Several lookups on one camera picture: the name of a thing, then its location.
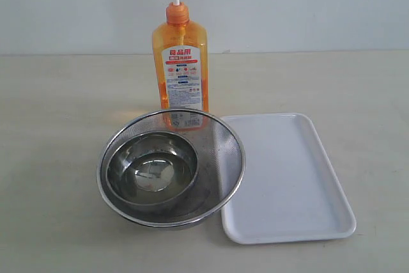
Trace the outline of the steel mesh colander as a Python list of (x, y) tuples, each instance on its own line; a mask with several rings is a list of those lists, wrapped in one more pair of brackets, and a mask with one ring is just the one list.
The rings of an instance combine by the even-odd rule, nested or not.
[[(198, 154), (199, 171), (193, 188), (172, 207), (142, 211), (117, 199), (105, 175), (121, 144), (156, 130), (188, 139)], [(244, 171), (243, 144), (226, 122), (203, 111), (176, 108), (141, 115), (113, 135), (98, 163), (96, 180), (103, 200), (123, 218), (149, 228), (178, 229), (195, 226), (218, 212), (238, 190)]]

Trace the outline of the orange pump soap bottle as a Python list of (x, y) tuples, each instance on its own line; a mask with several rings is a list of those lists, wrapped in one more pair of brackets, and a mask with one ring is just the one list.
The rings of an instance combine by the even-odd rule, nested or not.
[(208, 111), (207, 32), (190, 19), (185, 3), (169, 3), (151, 41), (161, 108)]

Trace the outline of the white plastic tray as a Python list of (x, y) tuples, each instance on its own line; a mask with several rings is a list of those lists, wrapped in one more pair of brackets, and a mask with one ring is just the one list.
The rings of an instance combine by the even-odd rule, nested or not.
[(246, 168), (222, 209), (238, 244), (332, 240), (356, 219), (312, 121), (300, 113), (225, 116), (245, 150)]

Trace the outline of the small stainless steel bowl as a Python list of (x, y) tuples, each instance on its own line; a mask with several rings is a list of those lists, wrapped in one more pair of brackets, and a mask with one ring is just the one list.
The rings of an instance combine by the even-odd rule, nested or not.
[(112, 154), (105, 179), (115, 197), (142, 211), (172, 207), (193, 188), (198, 154), (185, 137), (151, 131), (132, 137)]

